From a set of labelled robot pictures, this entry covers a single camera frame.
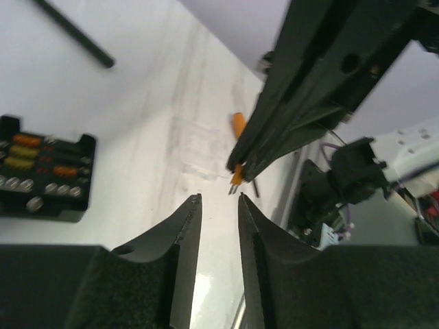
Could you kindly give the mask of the black fuse box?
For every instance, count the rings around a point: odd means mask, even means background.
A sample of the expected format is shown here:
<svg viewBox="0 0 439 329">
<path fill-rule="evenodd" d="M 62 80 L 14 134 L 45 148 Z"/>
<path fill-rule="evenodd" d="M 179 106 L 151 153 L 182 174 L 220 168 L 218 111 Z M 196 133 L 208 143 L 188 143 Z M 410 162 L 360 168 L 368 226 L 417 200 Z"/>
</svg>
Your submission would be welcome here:
<svg viewBox="0 0 439 329">
<path fill-rule="evenodd" d="M 30 170 L 14 170 L 4 165 L 15 157 L 10 147 L 16 134 L 42 139 L 35 165 Z M 1 217 L 41 219 L 77 223 L 88 209 L 97 140 L 83 134 L 78 141 L 65 141 L 52 135 L 26 132 L 18 117 L 1 116 Z M 78 168 L 75 178 L 53 174 L 55 166 Z"/>
</svg>

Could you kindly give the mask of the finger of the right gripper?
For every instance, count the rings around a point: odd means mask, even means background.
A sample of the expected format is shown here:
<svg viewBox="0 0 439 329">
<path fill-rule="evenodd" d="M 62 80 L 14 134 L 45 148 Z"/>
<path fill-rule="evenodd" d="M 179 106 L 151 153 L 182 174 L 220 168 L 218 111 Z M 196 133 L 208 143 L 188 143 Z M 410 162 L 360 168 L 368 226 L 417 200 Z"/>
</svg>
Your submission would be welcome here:
<svg viewBox="0 0 439 329">
<path fill-rule="evenodd" d="M 300 114 L 293 101 L 339 33 L 342 20 L 342 1 L 290 3 L 265 84 L 228 158 L 228 169 L 241 164 L 247 170 L 264 170 L 277 158 L 322 136 L 319 129 L 299 126 Z"/>
<path fill-rule="evenodd" d="M 418 1 L 342 1 L 343 25 L 327 52 L 305 79 L 293 105 L 299 125 L 312 121 L 322 103 L 358 73 L 373 66 L 372 57 L 420 10 Z M 252 180 L 263 170 L 247 170 Z"/>
</svg>

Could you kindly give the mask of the yellow blade fuse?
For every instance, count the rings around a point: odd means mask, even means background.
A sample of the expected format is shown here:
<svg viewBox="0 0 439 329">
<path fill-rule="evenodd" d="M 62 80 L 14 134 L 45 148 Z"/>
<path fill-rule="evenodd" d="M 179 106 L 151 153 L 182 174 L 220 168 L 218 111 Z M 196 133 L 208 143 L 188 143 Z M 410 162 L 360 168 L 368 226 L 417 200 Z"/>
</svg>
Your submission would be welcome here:
<svg viewBox="0 0 439 329">
<path fill-rule="evenodd" d="M 10 147 L 10 153 L 13 156 L 22 158 L 36 158 L 39 154 L 39 149 L 13 145 Z"/>
<path fill-rule="evenodd" d="M 3 163 L 7 168 L 14 170 L 25 170 L 25 171 L 32 169 L 35 165 L 34 160 L 15 158 L 11 156 L 7 157 Z"/>
</svg>

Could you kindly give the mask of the claw hammer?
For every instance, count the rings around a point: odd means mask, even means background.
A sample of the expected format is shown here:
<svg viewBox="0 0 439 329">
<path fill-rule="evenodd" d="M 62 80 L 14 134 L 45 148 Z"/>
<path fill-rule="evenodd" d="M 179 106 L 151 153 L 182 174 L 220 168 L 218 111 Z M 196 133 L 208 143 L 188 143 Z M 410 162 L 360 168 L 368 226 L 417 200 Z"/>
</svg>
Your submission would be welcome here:
<svg viewBox="0 0 439 329">
<path fill-rule="evenodd" d="M 113 68 L 115 59 L 90 36 L 84 33 L 67 15 L 52 3 L 34 0 L 32 3 L 44 12 L 64 33 L 69 35 L 88 55 L 94 58 L 105 69 Z"/>
</svg>

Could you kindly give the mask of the orange blade fuse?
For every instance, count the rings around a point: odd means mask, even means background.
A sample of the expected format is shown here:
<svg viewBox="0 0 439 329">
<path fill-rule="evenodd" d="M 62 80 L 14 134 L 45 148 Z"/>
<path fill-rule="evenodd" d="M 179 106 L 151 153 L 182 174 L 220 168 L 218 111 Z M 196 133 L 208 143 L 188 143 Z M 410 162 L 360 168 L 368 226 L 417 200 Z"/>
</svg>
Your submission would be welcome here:
<svg viewBox="0 0 439 329">
<path fill-rule="evenodd" d="M 13 141 L 16 144 L 24 145 L 26 147 L 39 147 L 42 139 L 40 137 L 37 137 L 37 136 L 16 134 L 13 137 Z"/>
<path fill-rule="evenodd" d="M 53 168 L 53 174 L 63 178 L 75 178 L 78 175 L 78 168 L 55 166 Z"/>
<path fill-rule="evenodd" d="M 237 164 L 235 166 L 233 176 L 230 181 L 230 189 L 228 191 L 228 195 L 234 195 L 237 192 L 237 189 L 242 185 L 243 180 L 243 165 Z"/>
</svg>

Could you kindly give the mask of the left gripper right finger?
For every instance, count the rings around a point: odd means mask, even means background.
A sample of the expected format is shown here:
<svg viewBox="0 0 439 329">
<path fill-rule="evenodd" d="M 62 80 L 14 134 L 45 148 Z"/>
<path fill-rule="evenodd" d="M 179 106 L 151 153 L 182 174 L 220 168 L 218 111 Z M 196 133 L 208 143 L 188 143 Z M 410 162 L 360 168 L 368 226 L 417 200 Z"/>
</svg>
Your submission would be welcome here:
<svg viewBox="0 0 439 329">
<path fill-rule="evenodd" d="M 328 328 L 328 251 L 288 234 L 245 194 L 238 226 L 248 327 Z"/>
</svg>

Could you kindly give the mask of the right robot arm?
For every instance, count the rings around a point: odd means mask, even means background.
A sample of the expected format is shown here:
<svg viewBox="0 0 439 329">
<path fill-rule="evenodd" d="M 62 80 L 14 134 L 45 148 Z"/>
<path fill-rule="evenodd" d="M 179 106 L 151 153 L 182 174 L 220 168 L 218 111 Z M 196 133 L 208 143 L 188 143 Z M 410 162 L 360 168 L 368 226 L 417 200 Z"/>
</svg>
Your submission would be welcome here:
<svg viewBox="0 0 439 329">
<path fill-rule="evenodd" d="M 278 158 L 334 130 L 413 40 L 438 52 L 437 3 L 292 1 L 228 169 L 250 182 Z M 310 245 L 327 226 L 342 238 L 350 226 L 340 222 L 340 206 L 362 202 L 397 180 L 373 138 L 338 147 L 328 171 L 306 160 L 287 229 Z"/>
</svg>

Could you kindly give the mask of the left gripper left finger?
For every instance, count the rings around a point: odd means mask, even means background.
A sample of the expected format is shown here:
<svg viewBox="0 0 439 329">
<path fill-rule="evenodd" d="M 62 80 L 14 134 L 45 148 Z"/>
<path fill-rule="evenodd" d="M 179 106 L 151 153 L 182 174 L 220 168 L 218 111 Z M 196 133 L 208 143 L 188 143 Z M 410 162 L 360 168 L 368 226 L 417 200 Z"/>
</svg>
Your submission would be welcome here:
<svg viewBox="0 0 439 329">
<path fill-rule="evenodd" d="M 93 252 L 69 328 L 188 328 L 200 245 L 202 196 L 109 252 Z"/>
</svg>

